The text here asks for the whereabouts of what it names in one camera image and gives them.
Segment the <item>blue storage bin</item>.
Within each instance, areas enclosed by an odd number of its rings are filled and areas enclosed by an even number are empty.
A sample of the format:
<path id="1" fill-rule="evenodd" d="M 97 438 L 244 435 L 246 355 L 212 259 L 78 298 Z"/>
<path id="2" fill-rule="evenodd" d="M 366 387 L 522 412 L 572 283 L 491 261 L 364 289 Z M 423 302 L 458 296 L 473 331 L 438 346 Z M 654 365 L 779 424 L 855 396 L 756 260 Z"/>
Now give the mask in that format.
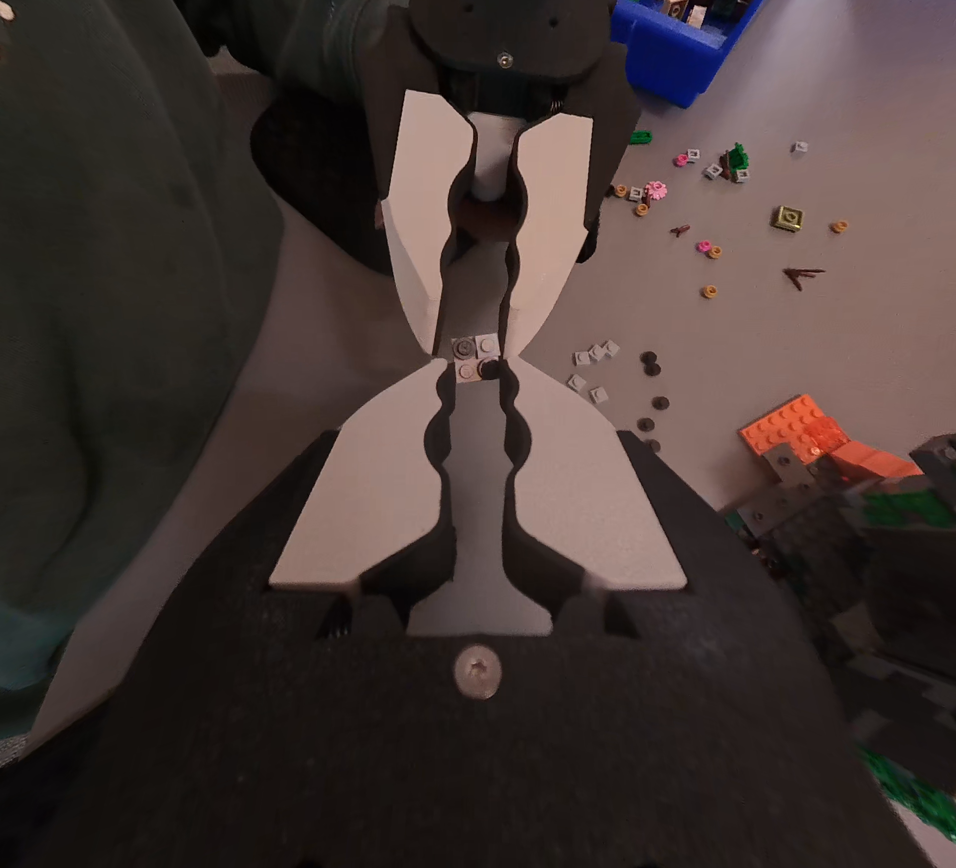
<path id="1" fill-rule="evenodd" d="M 675 21 L 644 4 L 616 0 L 612 38 L 627 48 L 632 86 L 689 108 L 711 85 L 730 51 L 766 0 L 756 0 L 742 21 L 702 30 Z"/>

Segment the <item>small grey lego plate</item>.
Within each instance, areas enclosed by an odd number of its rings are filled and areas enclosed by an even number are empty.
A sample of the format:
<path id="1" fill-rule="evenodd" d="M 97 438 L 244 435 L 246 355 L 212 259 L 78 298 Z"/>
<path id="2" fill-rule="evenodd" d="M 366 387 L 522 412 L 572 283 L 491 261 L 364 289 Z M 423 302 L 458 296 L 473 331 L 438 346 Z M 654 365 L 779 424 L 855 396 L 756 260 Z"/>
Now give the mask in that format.
<path id="1" fill-rule="evenodd" d="M 455 337 L 451 350 L 457 384 L 498 380 L 501 351 L 496 334 Z"/>

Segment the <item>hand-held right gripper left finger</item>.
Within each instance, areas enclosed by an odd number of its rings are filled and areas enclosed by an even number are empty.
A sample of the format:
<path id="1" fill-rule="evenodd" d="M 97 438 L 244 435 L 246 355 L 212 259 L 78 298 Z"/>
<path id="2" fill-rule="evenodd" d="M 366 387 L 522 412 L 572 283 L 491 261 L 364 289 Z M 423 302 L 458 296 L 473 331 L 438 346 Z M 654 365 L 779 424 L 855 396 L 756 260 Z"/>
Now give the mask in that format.
<path id="1" fill-rule="evenodd" d="M 456 381 L 442 358 L 393 384 L 333 434 L 269 587 L 384 597 L 404 627 L 454 575 L 445 463 Z"/>

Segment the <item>grey desk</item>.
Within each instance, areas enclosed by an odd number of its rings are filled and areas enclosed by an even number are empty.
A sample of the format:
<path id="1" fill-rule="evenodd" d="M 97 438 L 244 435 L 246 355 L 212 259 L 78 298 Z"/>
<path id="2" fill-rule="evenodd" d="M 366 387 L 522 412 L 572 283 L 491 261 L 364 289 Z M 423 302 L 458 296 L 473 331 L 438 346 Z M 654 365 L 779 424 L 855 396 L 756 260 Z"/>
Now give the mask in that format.
<path id="1" fill-rule="evenodd" d="M 766 1 L 763 17 L 787 0 Z M 703 456 L 805 387 L 845 430 L 954 426 L 954 0 L 795 0 L 726 64 L 747 189 L 703 191 L 726 262 L 640 265 L 601 228 L 556 325 L 671 332 L 665 391 Z M 791 145 L 805 141 L 805 155 Z M 770 225 L 780 205 L 802 229 Z M 843 234 L 829 224 L 847 220 Z M 782 270 L 821 268 L 797 292 Z M 621 438 L 687 575 L 583 596 L 556 628 L 414 636 L 388 599 L 272 590 L 320 433 L 163 605 L 30 866 L 925 866 L 856 750 L 794 607 L 663 454 Z"/>

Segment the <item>cluster of grey lego tiles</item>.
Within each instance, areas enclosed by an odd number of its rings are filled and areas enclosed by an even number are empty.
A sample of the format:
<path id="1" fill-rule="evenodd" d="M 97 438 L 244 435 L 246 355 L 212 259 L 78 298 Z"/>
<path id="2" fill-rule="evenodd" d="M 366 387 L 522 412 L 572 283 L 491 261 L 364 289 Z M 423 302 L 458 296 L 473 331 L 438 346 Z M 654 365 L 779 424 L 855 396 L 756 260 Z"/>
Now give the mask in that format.
<path id="1" fill-rule="evenodd" d="M 612 339 L 594 343 L 587 348 L 578 349 L 571 354 L 572 372 L 565 385 L 578 396 L 586 397 L 590 403 L 600 407 L 608 402 L 609 396 L 602 385 L 589 383 L 582 375 L 583 369 L 598 365 L 605 360 L 613 360 L 620 352 L 620 346 Z"/>

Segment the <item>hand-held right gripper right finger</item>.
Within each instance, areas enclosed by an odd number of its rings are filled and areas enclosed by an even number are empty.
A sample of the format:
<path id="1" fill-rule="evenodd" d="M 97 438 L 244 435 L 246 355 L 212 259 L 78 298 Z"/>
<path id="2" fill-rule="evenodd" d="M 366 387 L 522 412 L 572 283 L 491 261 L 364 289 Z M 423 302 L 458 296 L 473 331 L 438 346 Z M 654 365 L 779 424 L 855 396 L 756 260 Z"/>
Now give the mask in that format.
<path id="1" fill-rule="evenodd" d="M 614 426 L 520 358 L 502 362 L 499 389 L 511 585 L 554 625 L 583 596 L 684 590 L 685 570 Z"/>

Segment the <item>person's green sweatshirt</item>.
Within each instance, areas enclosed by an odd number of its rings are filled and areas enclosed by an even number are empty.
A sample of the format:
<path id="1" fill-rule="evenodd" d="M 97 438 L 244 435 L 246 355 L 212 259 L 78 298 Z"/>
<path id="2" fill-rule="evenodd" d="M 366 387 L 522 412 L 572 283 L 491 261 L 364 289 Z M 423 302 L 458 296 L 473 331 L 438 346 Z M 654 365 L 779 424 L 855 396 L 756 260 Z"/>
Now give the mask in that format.
<path id="1" fill-rule="evenodd" d="M 173 503 L 282 221 L 208 53 L 244 0 L 2 0 L 2 739 Z"/>

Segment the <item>lego cave build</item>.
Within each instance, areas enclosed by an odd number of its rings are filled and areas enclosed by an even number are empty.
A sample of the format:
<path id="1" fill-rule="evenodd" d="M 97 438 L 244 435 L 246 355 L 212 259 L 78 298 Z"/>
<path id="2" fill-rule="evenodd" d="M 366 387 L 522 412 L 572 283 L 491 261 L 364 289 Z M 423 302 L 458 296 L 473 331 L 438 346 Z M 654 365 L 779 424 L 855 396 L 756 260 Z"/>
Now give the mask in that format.
<path id="1" fill-rule="evenodd" d="M 738 435 L 772 482 L 726 524 L 795 605 L 884 794 L 954 841 L 954 433 L 900 457 L 800 395 Z"/>

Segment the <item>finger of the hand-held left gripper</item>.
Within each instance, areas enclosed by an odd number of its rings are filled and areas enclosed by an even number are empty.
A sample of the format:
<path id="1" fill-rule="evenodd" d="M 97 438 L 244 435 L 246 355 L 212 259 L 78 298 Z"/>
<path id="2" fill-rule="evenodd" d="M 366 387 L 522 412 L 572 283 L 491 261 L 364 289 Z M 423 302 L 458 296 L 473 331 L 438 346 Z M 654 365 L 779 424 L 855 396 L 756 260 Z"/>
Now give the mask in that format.
<path id="1" fill-rule="evenodd" d="M 442 95 L 407 90 L 389 190 L 382 201 L 402 311 L 424 353 L 435 354 L 443 253 L 452 237 L 452 193 L 474 173 L 476 131 Z"/>
<path id="2" fill-rule="evenodd" d="M 517 137 L 512 171 L 523 191 L 513 242 L 503 356 L 521 355 L 556 305 L 587 235 L 593 120 L 564 112 Z"/>

